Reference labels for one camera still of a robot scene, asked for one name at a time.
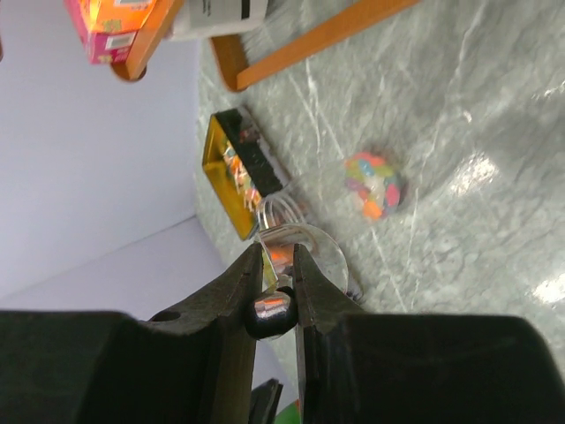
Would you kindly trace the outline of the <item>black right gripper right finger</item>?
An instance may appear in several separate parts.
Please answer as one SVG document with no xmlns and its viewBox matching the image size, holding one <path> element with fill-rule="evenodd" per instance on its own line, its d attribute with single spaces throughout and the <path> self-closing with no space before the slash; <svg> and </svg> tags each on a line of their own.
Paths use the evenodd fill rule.
<svg viewBox="0 0 565 424">
<path fill-rule="evenodd" d="M 302 245 L 293 274 L 303 422 L 563 422 L 564 382 L 525 319 L 371 314 Z"/>
</svg>

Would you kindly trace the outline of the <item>clear glass jar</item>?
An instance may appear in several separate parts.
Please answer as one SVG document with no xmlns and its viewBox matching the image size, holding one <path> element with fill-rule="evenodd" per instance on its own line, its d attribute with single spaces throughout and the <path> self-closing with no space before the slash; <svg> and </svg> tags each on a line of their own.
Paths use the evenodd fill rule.
<svg viewBox="0 0 565 424">
<path fill-rule="evenodd" d="M 363 216 L 376 221 L 396 212 L 403 179 L 381 155 L 359 152 L 344 163 L 345 185 L 358 197 Z"/>
</svg>

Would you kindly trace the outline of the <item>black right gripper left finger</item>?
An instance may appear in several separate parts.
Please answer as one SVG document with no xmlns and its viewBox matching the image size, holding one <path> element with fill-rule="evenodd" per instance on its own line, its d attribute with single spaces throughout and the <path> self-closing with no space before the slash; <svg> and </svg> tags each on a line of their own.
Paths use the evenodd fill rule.
<svg viewBox="0 0 565 424">
<path fill-rule="evenodd" d="M 262 250 L 148 321 L 112 311 L 1 314 L 4 423 L 245 423 L 256 343 L 244 311 Z"/>
</svg>

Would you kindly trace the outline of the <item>silver metal scoop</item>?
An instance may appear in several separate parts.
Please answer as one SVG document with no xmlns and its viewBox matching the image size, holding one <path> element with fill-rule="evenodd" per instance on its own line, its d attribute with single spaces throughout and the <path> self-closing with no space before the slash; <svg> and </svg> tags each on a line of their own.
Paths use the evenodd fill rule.
<svg viewBox="0 0 565 424">
<path fill-rule="evenodd" d="M 348 291 L 349 270 L 342 249 L 286 194 L 271 194 L 257 209 L 266 290 L 245 310 L 245 326 L 255 339 L 275 338 L 298 321 L 293 289 L 294 245 L 306 247 L 322 275 L 341 292 Z"/>
</svg>

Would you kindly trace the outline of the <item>gold tin of stick candies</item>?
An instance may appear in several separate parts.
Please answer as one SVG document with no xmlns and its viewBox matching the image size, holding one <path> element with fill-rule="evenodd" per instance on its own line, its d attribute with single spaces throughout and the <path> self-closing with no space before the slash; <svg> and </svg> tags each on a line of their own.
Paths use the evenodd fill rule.
<svg viewBox="0 0 565 424">
<path fill-rule="evenodd" d="M 257 231 L 261 200 L 290 181 L 288 171 L 244 107 L 210 116 L 202 169 L 242 240 Z"/>
</svg>

